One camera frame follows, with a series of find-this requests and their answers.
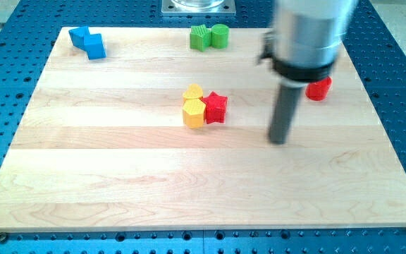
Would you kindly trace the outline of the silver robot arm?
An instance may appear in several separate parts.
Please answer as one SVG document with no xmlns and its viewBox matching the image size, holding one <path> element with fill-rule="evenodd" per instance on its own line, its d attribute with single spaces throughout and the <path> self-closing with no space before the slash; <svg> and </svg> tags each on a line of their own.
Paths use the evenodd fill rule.
<svg viewBox="0 0 406 254">
<path fill-rule="evenodd" d="M 330 75 L 358 0 L 278 0 L 259 60 L 279 85 L 300 89 Z"/>
</svg>

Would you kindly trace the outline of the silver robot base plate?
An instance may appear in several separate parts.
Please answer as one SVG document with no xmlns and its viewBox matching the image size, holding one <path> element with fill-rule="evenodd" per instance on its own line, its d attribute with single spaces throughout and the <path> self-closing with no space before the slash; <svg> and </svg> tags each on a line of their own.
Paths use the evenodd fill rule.
<svg viewBox="0 0 406 254">
<path fill-rule="evenodd" d="M 234 16 L 234 0 L 161 0 L 163 16 Z"/>
</svg>

